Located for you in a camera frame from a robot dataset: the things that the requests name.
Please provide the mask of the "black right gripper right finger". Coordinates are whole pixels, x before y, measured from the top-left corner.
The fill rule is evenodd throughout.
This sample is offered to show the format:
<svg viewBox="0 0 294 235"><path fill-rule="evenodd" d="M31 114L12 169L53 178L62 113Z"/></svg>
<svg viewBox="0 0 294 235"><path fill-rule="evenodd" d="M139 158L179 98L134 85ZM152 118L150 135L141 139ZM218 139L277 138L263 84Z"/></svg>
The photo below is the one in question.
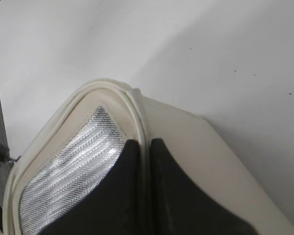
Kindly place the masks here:
<svg viewBox="0 0 294 235"><path fill-rule="evenodd" d="M153 139L149 151L155 234L238 234L236 216L189 178L162 139Z"/></svg>

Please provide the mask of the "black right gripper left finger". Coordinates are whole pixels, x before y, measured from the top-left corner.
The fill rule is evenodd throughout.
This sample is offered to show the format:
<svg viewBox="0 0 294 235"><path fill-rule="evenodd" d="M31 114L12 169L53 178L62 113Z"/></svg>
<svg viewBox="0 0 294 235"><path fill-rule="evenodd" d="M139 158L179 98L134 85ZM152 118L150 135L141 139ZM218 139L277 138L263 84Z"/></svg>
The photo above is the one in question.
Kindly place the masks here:
<svg viewBox="0 0 294 235"><path fill-rule="evenodd" d="M43 235L138 235L140 148L127 140L122 153L99 185L80 203L46 226Z"/></svg>

